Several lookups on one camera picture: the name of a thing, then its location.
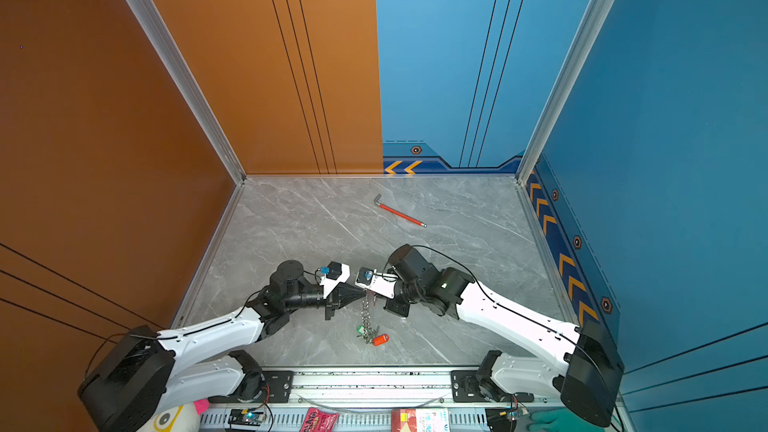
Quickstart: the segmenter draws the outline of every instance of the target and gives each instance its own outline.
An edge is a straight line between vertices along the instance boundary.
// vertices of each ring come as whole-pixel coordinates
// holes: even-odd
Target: green glove
[[[549,430],[549,432],[604,432],[603,427],[590,424],[567,408],[533,412],[531,420],[535,424],[528,426],[528,432],[538,432],[539,430]]]

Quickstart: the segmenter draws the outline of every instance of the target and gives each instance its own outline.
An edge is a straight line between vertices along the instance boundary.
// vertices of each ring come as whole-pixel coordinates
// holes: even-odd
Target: black line
[[[502,88],[502,79],[504,79],[504,69],[507,67],[507,59],[509,58],[509,51],[512,48],[512,41],[514,40],[514,32],[518,29],[518,21],[520,20],[520,11],[523,10],[523,2],[525,0],[520,0],[520,7],[518,8],[518,16],[516,19],[514,19],[514,27],[512,28],[512,37],[509,38],[509,46],[507,47],[507,56],[504,58],[504,65],[502,66],[502,74],[498,78],[498,85],[496,86],[496,93],[493,97],[493,104],[491,104],[491,111],[488,114],[488,121],[485,123],[485,132],[482,135],[482,143],[480,144],[480,152],[478,152],[478,160],[475,162],[475,167],[477,167],[480,164],[480,155],[482,154],[482,148],[485,145],[485,136],[488,134],[488,126],[491,125],[491,117],[493,117],[493,109],[496,107],[496,98],[498,97],[498,90]]]
[[[30,257],[28,257],[27,255],[24,255],[24,254],[22,254],[21,252],[19,252],[19,251],[17,251],[17,250],[14,250],[13,248],[10,248],[9,246],[7,246],[7,245],[3,244],[2,242],[0,242],[0,246],[4,247],[5,249],[9,250],[10,252],[13,252],[14,254],[18,255],[19,257],[22,257],[22,258],[25,258],[25,259],[27,259],[28,261],[30,261],[31,263],[33,263],[33,264],[35,264],[35,265],[38,265],[38,266],[40,266],[40,267],[43,267],[43,268],[44,268],[45,270],[47,270],[48,272],[50,272],[50,273],[52,273],[52,274],[54,274],[54,275],[57,275],[57,276],[61,277],[63,280],[65,280],[65,281],[67,281],[67,282],[70,282],[70,283],[72,283],[72,284],[75,284],[75,285],[77,285],[78,287],[80,287],[80,288],[82,288],[82,289],[84,289],[84,290],[87,290],[88,292],[91,292],[93,295],[96,295],[97,297],[100,297],[100,298],[102,298],[103,300],[105,300],[105,301],[109,302],[110,304],[112,304],[112,305],[116,305],[116,306],[120,307],[121,309],[123,309],[123,310],[124,310],[124,311],[126,311],[126,312],[131,312],[131,313],[132,313],[133,315],[135,315],[136,317],[139,317],[139,318],[140,318],[141,320],[143,320],[143,321],[149,322],[150,324],[154,325],[155,327],[159,327],[159,328],[161,328],[161,329],[165,328],[165,327],[163,327],[162,325],[158,325],[158,324],[156,324],[155,322],[152,322],[151,320],[149,320],[148,318],[146,318],[146,317],[142,317],[141,315],[137,314],[136,312],[133,312],[133,311],[131,311],[129,308],[123,307],[123,306],[122,306],[122,305],[120,305],[119,303],[117,303],[117,302],[114,302],[114,301],[111,301],[111,300],[109,300],[108,298],[106,298],[105,296],[101,295],[100,293],[98,293],[98,292],[94,292],[94,291],[92,291],[90,288],[88,288],[88,287],[85,287],[84,285],[81,285],[81,284],[79,284],[79,283],[77,283],[77,282],[73,281],[73,280],[72,280],[72,279],[70,279],[69,277],[66,277],[66,276],[64,276],[64,275],[62,275],[62,274],[59,274],[58,272],[56,272],[56,271],[55,271],[55,270],[53,270],[52,268],[50,268],[50,267],[46,267],[45,265],[43,265],[43,264],[41,264],[40,262],[38,262],[38,261],[34,260],[33,258],[30,258]]]
[[[721,398],[721,397],[728,397],[729,395],[745,394],[747,392],[755,392],[757,390],[764,390],[764,389],[768,389],[768,385],[763,385],[761,387],[755,387],[755,388],[751,388],[751,389],[737,390],[735,392],[725,392],[724,394],[710,395],[708,397],[702,397],[702,398],[697,398],[697,399],[681,400],[680,402],[673,402],[672,404],[655,405],[653,407],[646,407],[646,408],[643,408],[643,409],[629,410],[629,413],[633,414],[635,412],[644,412],[646,410],[653,410],[653,409],[660,409],[660,408],[665,408],[665,407],[672,407],[673,405],[690,404],[691,402],[700,402],[702,400],[717,399],[717,398]]]
[[[96,313],[96,312],[93,312],[93,311],[91,311],[91,310],[90,310],[90,309],[88,309],[88,308],[85,308],[85,307],[83,307],[82,305],[76,304],[76,303],[74,303],[74,302],[72,302],[72,301],[69,301],[69,300],[65,299],[65,298],[63,298],[61,295],[56,295],[56,294],[54,294],[53,292],[47,291],[47,290],[45,290],[45,289],[44,289],[44,288],[42,288],[42,287],[38,287],[37,285],[35,285],[35,284],[31,283],[31,282],[27,282],[27,281],[25,281],[23,278],[19,278],[19,277],[16,277],[14,274],[11,274],[10,272],[6,272],[6,271],[4,271],[4,270],[0,269],[0,273],[6,274],[7,276],[9,276],[9,277],[11,277],[11,278],[15,278],[15,279],[16,279],[16,280],[18,280],[19,282],[22,282],[22,283],[24,283],[24,284],[26,284],[26,285],[29,285],[30,287],[34,287],[34,288],[36,288],[36,289],[37,289],[37,290],[39,290],[39,291],[43,291],[43,292],[45,292],[46,294],[49,294],[49,295],[53,295],[53,296],[54,296],[54,297],[56,297],[57,299],[59,299],[59,300],[63,300],[64,302],[67,302],[68,304],[70,304],[70,305],[73,305],[73,306],[75,306],[75,307],[77,307],[77,308],[80,308],[80,309],[82,309],[82,310],[84,310],[84,311],[86,311],[86,312],[91,312],[93,315],[95,315],[95,316],[97,316],[97,317],[101,317],[101,318],[102,318],[103,320],[105,320],[105,321],[109,321],[109,322],[111,322],[111,323],[113,323],[113,324],[115,324],[115,325],[119,325],[119,326],[121,326],[121,327],[123,327],[123,328],[126,328],[126,329],[130,329],[130,327],[128,327],[127,325],[122,325],[122,324],[121,324],[121,323],[119,323],[119,322],[115,322],[115,321],[113,321],[113,320],[112,320],[112,319],[110,319],[110,318],[107,318],[107,317],[105,317],[105,316],[103,316],[103,315],[101,315],[101,314],[98,314],[98,313]]]
[[[480,130],[480,123],[482,122],[482,112],[485,109],[485,101],[488,98],[488,89],[491,88],[491,80],[493,80],[493,70],[496,67],[496,57],[498,57],[498,47],[502,43],[502,36],[504,35],[504,25],[507,23],[507,13],[509,12],[509,5],[512,0],[507,0],[507,9],[504,11],[504,20],[502,21],[502,31],[498,34],[498,42],[496,43],[496,52],[493,54],[493,63],[491,64],[491,73],[488,74],[488,84],[485,86],[485,95],[482,99],[482,106],[480,107],[480,117],[478,118],[478,127],[475,129],[475,139],[472,140],[472,150],[469,152],[469,161],[467,167],[472,164],[472,154],[475,153],[475,143],[478,140],[478,131]]]
[[[53,322],[59,322],[60,324],[66,325],[67,327],[72,327],[73,329],[77,329],[77,330],[79,330],[79,331],[81,331],[81,332],[85,332],[85,333],[86,333],[86,334],[88,334],[88,335],[93,335],[94,337],[98,337],[98,338],[100,338],[100,339],[103,339],[103,340],[107,340],[107,338],[106,338],[106,337],[101,337],[101,335],[99,335],[99,334],[94,334],[93,332],[91,332],[91,331],[86,331],[85,329],[83,329],[83,328],[80,328],[80,327],[78,327],[77,325],[72,325],[72,324],[68,324],[67,322],[63,322],[63,321],[60,321],[60,320],[58,320],[57,318],[53,318],[53,317],[51,317],[50,315],[46,315],[46,314],[43,314],[43,313],[41,313],[41,312],[33,311],[33,310],[32,310],[32,309],[30,309],[30,308],[26,308],[26,307],[25,307],[25,306],[23,306],[23,305],[19,305],[19,304],[15,303],[15,302],[11,302],[11,301],[9,301],[9,300],[5,300],[5,299],[4,299],[4,298],[2,298],[2,297],[0,297],[0,301],[2,301],[2,302],[5,302],[6,304],[14,305],[14,306],[16,306],[16,307],[18,307],[18,308],[20,308],[20,309],[24,309],[24,310],[25,310],[25,311],[27,311],[27,312],[32,312],[33,314],[37,314],[37,315],[39,315],[39,316],[41,316],[41,317],[49,318],[49,319],[51,319]]]
[[[312,69],[315,71],[315,82],[317,82],[317,93],[320,95],[320,108],[322,110],[322,119],[326,123],[326,131],[328,132],[328,145],[331,148],[331,159],[333,160],[333,170],[339,173],[339,169],[336,168],[336,154],[333,153],[333,140],[331,140],[331,129],[328,127],[328,118],[326,117],[326,106],[322,103],[322,90],[320,89],[320,78],[317,76],[317,67],[315,66],[315,56],[312,53],[312,42],[310,41],[310,30],[306,26],[306,16],[304,16],[304,5],[299,0],[299,7],[301,8],[301,18],[304,21],[304,31],[306,32],[306,43],[310,46],[310,59],[312,60]]]
[[[743,330],[743,331],[741,331],[741,332],[736,332],[735,334],[731,334],[731,335],[727,335],[727,336],[725,336],[725,337],[723,337],[723,338],[719,338],[719,339],[717,339],[716,341],[707,342],[707,343],[706,343],[706,344],[704,344],[704,345],[700,345],[700,346],[698,346],[698,347],[694,347],[694,348],[692,348],[692,349],[688,349],[688,350],[685,350],[685,351],[683,351],[683,352],[679,352],[678,354],[675,354],[675,355],[670,355],[669,357],[667,357],[667,358],[663,358],[663,359],[661,359],[661,360],[656,360],[655,362],[651,362],[650,364],[646,364],[646,365],[644,365],[644,366],[642,366],[642,367],[638,367],[638,368],[636,368],[636,369],[632,369],[632,370],[630,370],[629,372],[624,372],[624,375],[627,375],[627,374],[631,374],[632,372],[637,372],[638,370],[640,370],[640,369],[645,369],[646,367],[650,367],[651,365],[660,364],[661,362],[664,362],[664,361],[666,361],[666,360],[670,360],[670,359],[674,359],[674,358],[676,358],[676,357],[679,357],[679,356],[681,356],[681,355],[685,355],[685,354],[687,354],[688,352],[693,352],[694,350],[699,350],[699,349],[701,349],[701,348],[709,347],[710,345],[716,344],[716,343],[718,343],[718,342],[726,341],[726,340],[728,340],[728,339],[730,339],[730,338],[734,338],[734,337],[735,337],[735,336],[737,336],[737,335],[742,335],[742,334],[745,334],[746,332],[751,332],[751,331],[754,331],[754,330],[756,330],[756,329],[759,329],[759,328],[761,328],[761,327],[765,327],[766,325],[768,325],[768,322],[763,322],[762,324],[759,324],[759,325],[755,325],[754,327],[750,327],[750,328],[744,329],[744,330]]]
[[[652,388],[656,388],[656,387],[661,387],[662,385],[672,384],[673,382],[679,382],[681,380],[686,380],[686,379],[690,379],[690,378],[694,378],[694,377],[699,377],[700,375],[711,374],[712,372],[717,372],[719,370],[730,369],[730,368],[736,367],[738,365],[749,364],[750,362],[757,362],[758,360],[763,360],[764,358],[768,358],[768,355],[763,355],[762,357],[755,357],[754,359],[750,359],[750,360],[742,360],[741,362],[736,362],[735,364],[724,365],[723,367],[718,367],[718,368],[712,369],[712,370],[706,370],[704,372],[699,372],[698,374],[687,375],[687,376],[681,377],[679,379],[667,380],[666,382],[662,382],[661,384],[649,385],[648,387],[643,387],[641,389],[632,390],[631,392],[622,392],[621,395],[629,395],[629,394],[634,394],[635,392],[642,392],[643,390],[648,390],[648,389],[652,389]]]
[[[464,149],[467,146],[467,136],[469,135],[469,124],[472,123],[472,109],[475,108],[475,99],[478,94],[478,86],[480,85],[480,74],[482,72],[482,63],[485,60],[485,50],[488,48],[488,38],[491,36],[491,24],[493,24],[493,13],[496,11],[496,1],[493,0],[493,8],[491,8],[491,19],[488,21],[488,32],[485,34],[485,45],[482,48],[482,57],[480,58],[480,70],[478,70],[478,80],[475,83],[475,94],[472,95],[472,105],[469,107],[469,119],[467,119],[467,130],[464,132],[464,144],[462,145],[462,156],[458,159],[458,166],[462,166],[462,160],[464,160]]]
[[[312,106],[312,116],[315,118],[315,128],[317,128],[317,138],[320,140],[320,150],[322,150],[322,160],[326,163],[326,170],[330,171],[328,167],[328,158],[326,158],[326,148],[322,144],[322,134],[320,133],[320,124],[317,122],[317,112],[315,112],[315,102],[312,100],[312,91],[310,90],[310,80],[306,78],[306,67],[304,67],[304,59],[301,56],[301,45],[299,45],[299,36],[296,34],[296,26],[293,24],[293,13],[290,11],[290,2],[286,0],[286,7],[288,7],[288,17],[290,18],[290,26],[293,28],[293,39],[296,41],[296,51],[299,53],[299,62],[301,62],[301,70],[304,72],[304,83],[306,84],[306,94],[310,96],[310,106]]]
[[[288,45],[286,44],[286,37],[283,34],[283,26],[280,24],[280,16],[277,15],[277,5],[275,0],[272,0],[272,7],[275,10],[275,18],[277,18],[277,27],[280,29],[280,36],[283,37],[283,46],[286,49],[286,57],[288,58],[288,67],[290,67],[290,74],[293,76],[293,85],[296,88],[296,96],[299,97],[299,105],[301,106],[301,113],[304,116],[304,125],[306,126],[306,134],[310,137],[310,144],[312,145],[312,154],[315,156],[315,165],[317,166],[317,173],[320,172],[320,162],[317,160],[317,152],[315,152],[315,143],[312,140],[312,133],[310,132],[310,123],[306,120],[306,112],[304,112],[304,103],[301,100],[301,94],[299,93],[299,83],[296,81],[296,74],[293,72],[293,64],[290,62],[290,54],[288,53]]]

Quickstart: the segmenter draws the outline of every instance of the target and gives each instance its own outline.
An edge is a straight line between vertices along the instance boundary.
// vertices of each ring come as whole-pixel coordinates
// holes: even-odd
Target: white plush toy
[[[197,432],[200,429],[200,414],[207,408],[207,400],[198,400],[168,409],[149,419],[137,432]]]

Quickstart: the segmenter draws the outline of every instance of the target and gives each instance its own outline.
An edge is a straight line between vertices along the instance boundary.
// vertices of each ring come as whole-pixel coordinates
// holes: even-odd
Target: red package
[[[338,418],[338,414],[326,414],[312,407],[306,413],[300,432],[331,432]]]
[[[392,432],[416,432],[416,409],[394,409]]]

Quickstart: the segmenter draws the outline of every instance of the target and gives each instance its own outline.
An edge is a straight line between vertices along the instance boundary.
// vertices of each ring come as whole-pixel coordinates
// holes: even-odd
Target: wire
[[[73,306],[75,306],[75,307],[77,307],[77,308],[80,308],[80,309],[82,309],[82,310],[84,310],[84,311],[86,311],[86,312],[90,312],[91,314],[95,315],[96,317],[100,317],[100,318],[102,318],[102,319],[103,319],[103,320],[105,320],[105,321],[111,322],[111,323],[113,323],[113,324],[115,324],[115,325],[119,325],[119,326],[121,326],[122,328],[127,328],[127,329],[130,329],[130,327],[128,327],[127,325],[122,325],[120,322],[115,322],[115,321],[113,321],[112,319],[110,319],[109,317],[105,317],[105,316],[103,316],[103,315],[101,315],[101,314],[98,314],[98,313],[96,313],[96,312],[93,312],[91,309],[89,309],[89,308],[85,308],[85,307],[83,307],[83,306],[82,306],[82,305],[80,305],[80,304],[76,304],[76,303],[74,303],[74,302],[72,302],[72,301],[69,301],[69,300],[67,300],[67,299],[63,298],[61,295],[57,295],[57,294],[54,294],[53,292],[50,292],[50,291],[47,291],[47,290],[45,290],[43,287],[38,287],[37,285],[35,285],[35,284],[31,283],[31,282],[27,282],[27,281],[25,281],[23,278],[20,278],[20,277],[16,277],[14,274],[12,274],[12,273],[10,273],[10,272],[6,272],[6,271],[4,271],[4,270],[1,270],[1,269],[0,269],[0,273],[6,274],[6,275],[7,275],[7,276],[9,276],[10,278],[14,278],[14,279],[16,279],[17,281],[19,281],[19,282],[21,282],[21,283],[23,283],[23,284],[29,285],[30,287],[36,288],[37,290],[39,290],[39,291],[41,291],[41,292],[45,292],[45,293],[46,293],[46,294],[48,294],[48,295],[53,295],[53,296],[54,296],[54,297],[56,297],[57,299],[59,299],[59,300],[61,300],[61,301],[64,301],[64,302],[67,302],[68,304],[70,304],[70,305],[73,305]]]
[[[425,407],[425,406],[427,406],[427,405],[430,405],[432,402],[437,402],[438,400],[440,400],[440,399],[444,398],[444,397],[445,397],[445,396],[447,396],[447,395],[449,395],[449,394],[444,394],[444,395],[441,395],[440,397],[436,397],[436,398],[434,398],[434,399],[428,400],[427,402],[424,402],[423,404],[419,404],[419,405],[409,405],[409,406],[407,406],[407,407],[401,407],[401,408],[402,408],[402,409],[417,409],[417,408],[422,408],[422,407]],[[318,403],[318,402],[315,402],[314,400],[310,400],[310,399],[308,399],[308,398],[304,398],[304,397],[302,397],[302,396],[298,396],[298,397],[299,397],[299,399],[302,399],[304,402],[307,402],[308,404],[312,404],[312,405],[314,405],[315,407],[322,407],[322,408],[324,408],[324,409],[328,409],[328,410],[334,410],[334,411],[336,411],[336,412],[343,412],[344,414],[360,414],[360,415],[368,415],[368,414],[383,414],[383,413],[385,413],[385,412],[391,412],[391,411],[392,411],[392,409],[374,409],[374,410],[354,410],[354,409],[343,409],[343,408],[338,408],[338,407],[331,407],[331,406],[329,406],[329,405],[325,405],[325,404],[320,404],[320,403]]]
[[[96,349],[96,351],[94,352],[93,356],[91,357],[91,360],[88,361],[88,365],[85,367],[85,373],[83,374],[83,380],[88,378],[88,370],[91,369],[91,365],[93,364],[94,359],[96,359],[96,355],[98,354],[98,352],[107,344],[107,342],[109,342],[109,339],[111,339],[112,337],[117,337],[119,335],[125,335],[125,332],[120,332],[119,334],[112,334],[109,337],[107,337],[106,339],[104,339],[103,342],[101,342],[101,345],[98,346],[98,349]]]
[[[206,331],[209,328],[213,328],[213,327],[216,327],[217,325],[222,325],[222,324],[225,324],[227,322],[231,322],[231,321],[235,320],[236,318],[238,318],[240,316],[240,314],[243,313],[243,310],[245,310],[245,306],[246,306],[246,304],[248,304],[248,301],[255,294],[258,294],[258,292],[252,293],[251,295],[248,296],[247,299],[245,299],[245,302],[243,303],[243,307],[240,308],[240,311],[237,312],[237,314],[233,318],[227,319],[227,320],[222,321],[222,322],[218,322],[217,324],[212,324],[212,325],[209,325],[207,327],[203,327],[201,329],[197,329],[196,331],[188,332],[186,334],[174,335],[173,337],[146,337],[146,336],[143,336],[143,335],[129,334],[127,332],[121,332],[120,334],[112,334],[109,337],[107,337],[106,339],[104,339],[104,342],[102,342],[101,345],[98,346],[98,349],[96,349],[96,351],[94,352],[93,357],[91,357],[91,360],[88,361],[88,366],[85,368],[85,374],[83,375],[83,380],[88,378],[88,370],[91,368],[91,365],[93,364],[94,359],[96,359],[96,354],[98,354],[98,352],[106,345],[107,342],[109,342],[109,340],[112,337],[117,337],[119,335],[126,335],[128,337],[142,338],[142,339],[147,339],[149,341],[169,341],[169,340],[176,339],[176,338],[179,338],[179,337],[187,337],[187,335],[197,334],[199,332]]]
[[[400,278],[397,274],[390,274],[388,272],[385,272],[387,265],[389,265],[389,262],[384,264],[384,267],[382,267],[381,272],[374,272],[373,274],[378,275],[379,277],[383,278],[387,282],[397,282],[397,279]]]
[[[499,306],[499,307],[503,308],[504,310],[506,310],[506,311],[508,311],[508,312],[512,312],[512,313],[514,313],[515,315],[519,315],[520,317],[522,317],[522,318],[524,318],[524,319],[526,319],[526,320],[528,320],[528,321],[530,321],[530,322],[533,322],[534,324],[536,324],[536,325],[538,325],[538,326],[540,326],[540,327],[543,327],[543,328],[547,329],[548,331],[552,332],[553,334],[559,335],[560,337],[564,338],[566,341],[568,341],[568,342],[571,342],[571,343],[572,343],[572,344],[573,344],[573,345],[574,345],[574,346],[575,346],[575,347],[576,347],[578,350],[580,350],[580,351],[581,351],[581,353],[582,353],[582,354],[584,354],[584,356],[585,356],[587,359],[589,359],[589,361],[592,363],[592,365],[594,366],[594,369],[595,369],[595,370],[598,372],[598,376],[600,377],[600,381],[602,381],[602,383],[603,383],[603,386],[605,386],[606,390],[609,390],[609,389],[610,389],[610,388],[609,388],[609,386],[608,386],[608,382],[606,382],[606,381],[605,381],[605,378],[603,377],[603,373],[602,373],[602,371],[600,371],[600,367],[598,367],[598,364],[597,364],[597,363],[596,363],[594,360],[592,360],[592,357],[591,357],[591,356],[590,356],[590,355],[587,353],[587,351],[586,351],[586,350],[584,350],[584,349],[583,349],[583,348],[582,348],[582,347],[581,347],[579,344],[577,344],[576,342],[572,341],[570,338],[566,337],[564,334],[562,334],[562,332],[558,332],[558,331],[554,330],[553,328],[551,328],[551,327],[548,327],[547,325],[544,325],[544,324],[542,324],[541,322],[538,322],[538,321],[536,321],[536,320],[534,320],[534,319],[532,319],[532,318],[530,318],[530,317],[528,317],[528,316],[526,316],[526,315],[524,315],[524,314],[521,314],[520,312],[516,312],[516,311],[513,311],[512,309],[510,309],[509,307],[505,307],[505,306],[504,306],[504,304],[500,304],[500,303],[496,302],[496,301],[495,301],[495,300],[494,300],[494,299],[493,299],[493,298],[492,298],[492,297],[491,297],[491,296],[490,296],[490,295],[489,295],[489,294],[488,294],[488,293],[485,291],[485,289],[484,289],[484,288],[483,288],[483,287],[480,285],[480,281],[479,281],[479,280],[478,280],[478,278],[475,276],[475,274],[473,274],[473,273],[472,273],[472,271],[471,271],[471,270],[469,270],[469,267],[467,267],[466,265],[464,265],[464,264],[460,263],[458,260],[456,260],[456,259],[454,259],[454,258],[450,257],[449,255],[443,254],[443,253],[442,253],[442,252],[440,252],[439,250],[435,250],[434,248],[432,248],[432,247],[429,247],[429,246],[427,246],[427,245],[412,245],[411,247],[415,247],[415,248],[426,248],[426,249],[428,249],[428,250],[431,250],[431,251],[433,251],[433,252],[435,252],[435,253],[437,253],[437,254],[440,254],[440,255],[442,255],[443,257],[445,257],[445,258],[446,258],[446,259],[448,259],[449,261],[452,261],[452,262],[454,262],[454,263],[455,263],[455,264],[457,264],[457,265],[461,265],[461,266],[462,266],[462,267],[463,267],[463,268],[464,268],[464,269],[465,269],[467,272],[469,272],[469,274],[472,276],[472,278],[474,278],[474,279],[475,279],[475,282],[477,283],[477,285],[478,285],[478,288],[480,289],[480,292],[484,293],[485,297],[487,297],[489,301],[493,302],[494,304],[496,304],[497,306]],[[619,418],[619,424],[621,425],[621,430],[619,430],[618,428],[616,428],[616,426],[614,426],[614,423],[613,423],[613,421],[611,421],[611,422],[610,422],[610,426],[611,426],[611,427],[613,427],[613,429],[614,429],[614,430],[616,430],[617,432],[624,432],[624,421],[621,419],[621,414],[617,414],[617,415],[618,415],[618,418]]]
[[[261,405],[259,407],[257,407],[257,408],[253,408],[253,410],[258,410],[258,409],[260,409],[260,408],[262,408],[264,406],[269,408],[269,406],[266,405],[266,403],[270,401],[270,385],[269,385],[269,383],[267,383],[266,387],[262,387],[261,390],[264,390],[266,392],[266,397],[264,398],[264,401],[261,403]],[[237,397],[236,399],[240,400],[240,402],[242,404],[248,404],[248,402],[243,402],[241,400],[241,398],[239,398],[239,397]],[[233,420],[232,411],[230,410],[230,416],[228,418],[226,418],[226,426],[227,426],[228,430],[232,430],[232,420]]]
[[[17,303],[15,303],[15,302],[11,302],[11,301],[9,301],[9,300],[7,300],[7,299],[4,299],[4,298],[2,298],[2,297],[0,297],[0,302],[4,302],[4,303],[6,303],[6,304],[8,304],[8,305],[13,305],[14,307],[18,307],[18,308],[20,308],[20,309],[21,309],[21,310],[23,310],[23,311],[32,312],[33,314],[39,315],[40,317],[44,317],[44,318],[46,318],[46,319],[52,320],[53,322],[58,322],[58,323],[60,323],[61,325],[66,325],[67,327],[71,327],[71,328],[73,328],[73,329],[75,329],[75,330],[77,330],[77,331],[85,332],[86,334],[88,334],[88,335],[92,335],[92,336],[94,336],[94,337],[96,337],[96,338],[103,338],[103,337],[101,337],[101,335],[99,335],[99,334],[94,334],[93,332],[91,332],[91,331],[87,331],[87,330],[85,330],[84,328],[80,328],[80,327],[78,327],[77,325],[68,324],[67,322],[64,322],[64,321],[60,321],[60,320],[58,320],[57,318],[53,318],[53,317],[51,317],[50,315],[46,315],[46,314],[44,314],[43,312],[37,312],[37,311],[35,311],[35,310],[33,310],[33,309],[30,309],[29,307],[25,307],[24,305],[20,305],[20,304],[17,304]]]
[[[7,245],[3,244],[2,242],[0,242],[0,247],[3,247],[3,248],[5,248],[5,249],[6,249],[6,250],[8,250],[9,252],[13,252],[14,254],[18,255],[18,256],[19,256],[19,257],[21,257],[21,258],[25,258],[26,260],[30,261],[31,263],[33,263],[33,264],[35,264],[35,265],[37,265],[37,266],[39,266],[39,267],[42,267],[42,268],[44,268],[44,269],[45,269],[45,270],[47,270],[48,272],[50,272],[50,273],[52,273],[52,274],[54,274],[54,275],[57,275],[57,276],[59,276],[60,278],[62,278],[63,280],[65,280],[65,281],[67,281],[67,282],[70,282],[70,283],[72,283],[72,284],[75,284],[75,285],[77,285],[78,287],[80,287],[80,288],[82,288],[82,289],[84,289],[84,290],[87,290],[88,292],[91,292],[91,293],[92,293],[93,295],[95,295],[96,297],[100,297],[100,298],[102,298],[103,300],[105,300],[105,301],[109,302],[109,303],[110,303],[110,304],[112,304],[112,305],[117,305],[118,307],[120,307],[121,309],[123,309],[123,310],[124,310],[124,311],[126,311],[126,312],[131,312],[133,315],[135,315],[136,317],[139,317],[139,318],[140,318],[141,320],[143,320],[143,321],[149,322],[150,324],[152,324],[152,325],[155,325],[155,326],[157,326],[157,327],[162,327],[161,325],[158,325],[158,324],[156,324],[155,322],[152,322],[152,321],[151,321],[151,320],[149,320],[148,318],[146,318],[146,317],[142,317],[141,315],[137,314],[136,312],[133,312],[133,311],[131,311],[130,309],[128,309],[128,308],[126,308],[126,307],[123,307],[123,306],[122,306],[122,305],[120,305],[119,303],[117,303],[117,302],[114,302],[114,301],[111,301],[111,300],[109,300],[108,298],[106,298],[105,296],[103,296],[103,295],[101,295],[101,294],[99,294],[99,293],[97,293],[97,292],[94,292],[94,291],[92,291],[90,288],[88,288],[88,287],[85,287],[84,285],[82,285],[82,284],[79,284],[79,283],[75,282],[74,280],[70,279],[70,278],[69,278],[69,277],[67,277],[66,275],[64,275],[64,274],[60,274],[60,273],[56,272],[55,270],[53,270],[52,268],[50,268],[50,267],[47,267],[47,266],[45,266],[45,265],[41,264],[40,262],[38,262],[38,261],[34,260],[33,258],[31,258],[31,257],[29,257],[29,256],[27,256],[27,255],[24,255],[24,254],[22,254],[21,252],[19,252],[19,251],[15,250],[15,249],[13,249],[13,248],[10,248],[9,246],[7,246]]]
[[[307,271],[304,271],[304,273],[305,273],[305,274],[307,274],[307,275],[309,275],[310,277],[314,277],[314,278],[315,278],[315,282],[317,282],[317,284],[318,284],[318,285],[320,285],[320,280],[319,280],[319,279],[318,279],[318,277],[317,277],[317,271],[315,271],[315,273],[314,273],[314,274],[311,274],[311,273],[309,273],[309,272],[307,272]]]
[[[266,409],[270,412],[270,428],[266,432],[272,432],[272,427],[275,426],[275,415],[272,413],[272,409],[267,402],[264,402]]]

